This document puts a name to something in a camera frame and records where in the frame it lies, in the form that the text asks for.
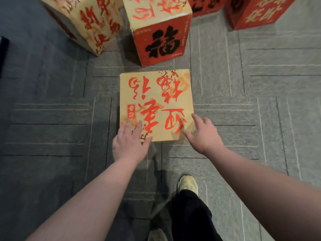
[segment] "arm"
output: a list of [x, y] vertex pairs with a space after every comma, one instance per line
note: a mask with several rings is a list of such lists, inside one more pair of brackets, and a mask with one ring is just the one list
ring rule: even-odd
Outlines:
[[140, 121], [131, 134], [130, 123], [113, 141], [115, 162], [43, 223], [28, 241], [105, 240], [137, 164], [152, 138], [142, 145]]
[[207, 118], [193, 115], [197, 134], [184, 131], [275, 240], [321, 240], [321, 190], [248, 160], [223, 146]]

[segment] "pant leg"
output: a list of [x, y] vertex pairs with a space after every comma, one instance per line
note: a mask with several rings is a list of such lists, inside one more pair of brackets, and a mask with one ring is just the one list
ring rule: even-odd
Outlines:
[[172, 202], [174, 241], [222, 241], [212, 223], [212, 213], [192, 191], [182, 190]]

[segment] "beige sneaker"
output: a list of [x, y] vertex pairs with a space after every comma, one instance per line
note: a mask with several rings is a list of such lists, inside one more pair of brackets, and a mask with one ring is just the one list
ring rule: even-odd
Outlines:
[[148, 241], [168, 241], [166, 234], [160, 228], [149, 232]]
[[192, 176], [185, 175], [179, 179], [179, 182], [177, 184], [178, 193], [184, 189], [193, 191], [198, 196], [198, 185], [196, 183], [195, 178], [193, 178]]

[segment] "floor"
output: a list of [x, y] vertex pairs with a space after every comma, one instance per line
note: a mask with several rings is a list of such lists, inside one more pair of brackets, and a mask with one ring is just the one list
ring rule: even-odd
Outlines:
[[[223, 12], [193, 19], [184, 56], [147, 68], [128, 22], [95, 57], [37, 0], [0, 2], [11, 41], [0, 80], [0, 240], [24, 240], [113, 162], [121, 72], [190, 69], [195, 111], [228, 148], [321, 187], [321, 0], [296, 0], [276, 24], [239, 32]], [[272, 240], [189, 145], [157, 143], [148, 156], [107, 240], [144, 240], [156, 224], [170, 237], [168, 199], [183, 173], [195, 176], [223, 240]]]

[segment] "forearm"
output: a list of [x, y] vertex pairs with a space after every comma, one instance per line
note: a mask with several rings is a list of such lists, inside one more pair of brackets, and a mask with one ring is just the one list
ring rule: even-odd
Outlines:
[[207, 158], [276, 240], [321, 239], [321, 191], [225, 147]]
[[136, 165], [118, 160], [27, 240], [105, 240]]

